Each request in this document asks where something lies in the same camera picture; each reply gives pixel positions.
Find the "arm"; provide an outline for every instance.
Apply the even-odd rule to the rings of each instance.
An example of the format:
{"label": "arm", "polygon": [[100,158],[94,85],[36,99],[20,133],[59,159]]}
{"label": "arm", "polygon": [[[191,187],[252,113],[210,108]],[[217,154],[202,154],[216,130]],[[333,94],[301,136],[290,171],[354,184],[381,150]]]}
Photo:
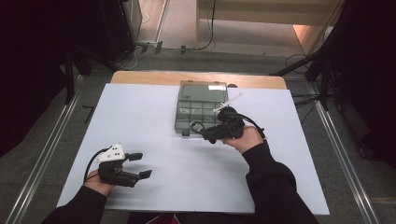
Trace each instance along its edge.
{"label": "arm", "polygon": [[271,156],[268,144],[253,127],[239,139],[225,139],[247,161],[247,185],[257,223],[318,223],[297,193],[291,170]]}
{"label": "arm", "polygon": [[100,223],[107,195],[114,186],[102,183],[97,170],[88,177],[76,196],[67,205],[56,208],[42,223]]}

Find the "hand-mounted device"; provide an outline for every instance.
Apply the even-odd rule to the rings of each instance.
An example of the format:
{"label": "hand-mounted device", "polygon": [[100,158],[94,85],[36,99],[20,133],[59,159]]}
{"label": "hand-mounted device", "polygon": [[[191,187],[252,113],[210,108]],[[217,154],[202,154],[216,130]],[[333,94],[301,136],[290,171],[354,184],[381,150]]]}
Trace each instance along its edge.
{"label": "hand-mounted device", "polygon": [[244,132],[245,121],[253,124],[259,131],[262,138],[265,138],[264,129],[260,128],[252,119],[238,114],[236,110],[230,106],[221,106],[216,110],[219,110],[218,120],[221,124],[216,126],[205,128],[204,124],[198,121],[191,123],[191,130],[195,133],[200,134],[205,140],[208,140],[211,144],[215,144],[217,139],[223,138],[240,138]]}
{"label": "hand-mounted device", "polygon": [[98,174],[102,182],[133,188],[141,179],[147,179],[151,176],[151,170],[140,172],[138,175],[122,171],[122,164],[129,161],[138,161],[143,157],[142,153],[128,154],[124,153],[122,146],[116,144],[110,148],[99,150],[90,160],[84,175],[84,182],[87,178],[93,160],[101,162],[99,164]]}

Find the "black sleeve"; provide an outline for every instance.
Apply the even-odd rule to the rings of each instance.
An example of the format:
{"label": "black sleeve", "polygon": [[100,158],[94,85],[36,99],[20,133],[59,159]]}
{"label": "black sleeve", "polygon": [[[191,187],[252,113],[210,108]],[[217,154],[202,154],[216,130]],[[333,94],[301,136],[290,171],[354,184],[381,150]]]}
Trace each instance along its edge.
{"label": "black sleeve", "polygon": [[247,185],[255,204],[256,223],[318,223],[298,195],[293,173],[274,160],[266,142],[242,156],[249,165]]}
{"label": "black sleeve", "polygon": [[106,199],[105,195],[81,186],[76,196],[67,205],[57,207],[42,223],[100,223]]}

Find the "gray carpet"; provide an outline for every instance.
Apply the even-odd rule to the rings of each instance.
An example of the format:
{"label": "gray carpet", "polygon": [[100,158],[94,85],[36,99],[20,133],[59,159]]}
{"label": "gray carpet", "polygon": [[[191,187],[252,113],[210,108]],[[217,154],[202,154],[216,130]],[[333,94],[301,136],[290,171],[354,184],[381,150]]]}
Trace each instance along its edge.
{"label": "gray carpet", "polygon": [[[210,71],[237,74],[265,75],[285,67],[285,57],[266,57],[226,53],[188,51],[180,55],[177,50],[165,50],[155,54],[154,49],[145,53],[136,52],[137,64],[133,70],[163,71]],[[21,223],[39,223],[55,208],[62,186],[76,157],[79,145],[88,128],[85,123],[90,109],[84,105],[96,105],[103,87],[112,77],[112,72],[100,64],[92,63],[93,72],[84,77],[81,94],[76,108],[65,127],[47,171],[35,192]],[[286,75],[287,86],[291,92],[309,93],[308,83],[298,74]],[[46,144],[52,128],[64,108],[65,92],[61,92],[47,111],[35,123],[24,141],[0,159],[0,223],[5,223],[16,197],[30,174],[40,150]],[[323,123],[314,108],[314,103],[297,109],[307,143],[310,147],[318,177],[323,187],[331,214],[318,217],[320,223],[364,223],[361,212],[351,193],[340,163],[323,127]],[[329,100],[330,112],[339,131],[348,155],[361,178],[373,203],[381,223],[393,223],[396,220],[396,203],[384,203],[384,198],[396,197],[396,171],[382,161],[367,161],[359,154],[359,146],[347,127],[343,116]],[[106,211],[102,223],[125,223],[126,211]]]}

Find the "person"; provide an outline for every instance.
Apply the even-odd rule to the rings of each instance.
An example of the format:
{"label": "person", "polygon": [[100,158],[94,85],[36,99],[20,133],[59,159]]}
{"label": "person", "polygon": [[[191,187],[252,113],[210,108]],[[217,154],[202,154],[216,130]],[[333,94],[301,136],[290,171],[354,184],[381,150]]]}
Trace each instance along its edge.
{"label": "person", "polygon": [[[223,139],[222,142],[238,150],[249,166],[246,180],[255,205],[251,216],[232,216],[218,213],[182,213],[172,219],[177,223],[318,223],[296,189],[291,170],[274,160],[265,139],[256,128],[245,126],[241,138]],[[100,181],[97,171],[89,174],[77,195],[65,206],[56,208],[43,221],[48,223],[100,223],[106,197],[114,186]],[[130,216],[129,223],[143,218]]]}

